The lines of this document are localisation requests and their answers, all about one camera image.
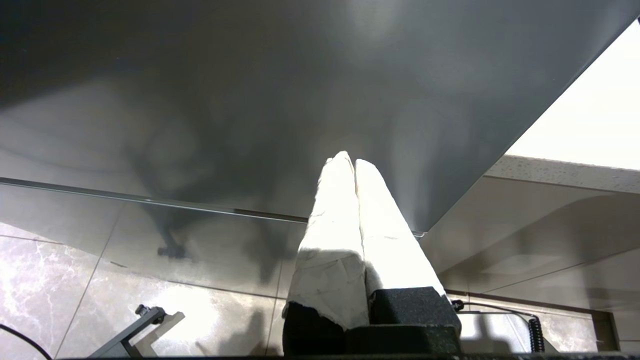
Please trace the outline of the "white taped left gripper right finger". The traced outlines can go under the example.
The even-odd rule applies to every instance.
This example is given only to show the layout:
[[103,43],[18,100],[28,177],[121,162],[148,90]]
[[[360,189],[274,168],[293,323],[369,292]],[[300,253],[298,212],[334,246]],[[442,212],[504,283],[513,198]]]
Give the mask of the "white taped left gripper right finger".
[[461,328],[380,171],[357,159],[355,181],[370,323]]

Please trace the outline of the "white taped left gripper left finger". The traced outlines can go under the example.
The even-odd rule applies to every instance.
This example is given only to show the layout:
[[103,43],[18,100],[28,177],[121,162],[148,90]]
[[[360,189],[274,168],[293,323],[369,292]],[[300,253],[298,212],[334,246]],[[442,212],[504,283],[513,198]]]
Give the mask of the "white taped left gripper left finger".
[[286,356],[344,354],[370,325],[355,169],[346,151],[326,160],[283,310]]

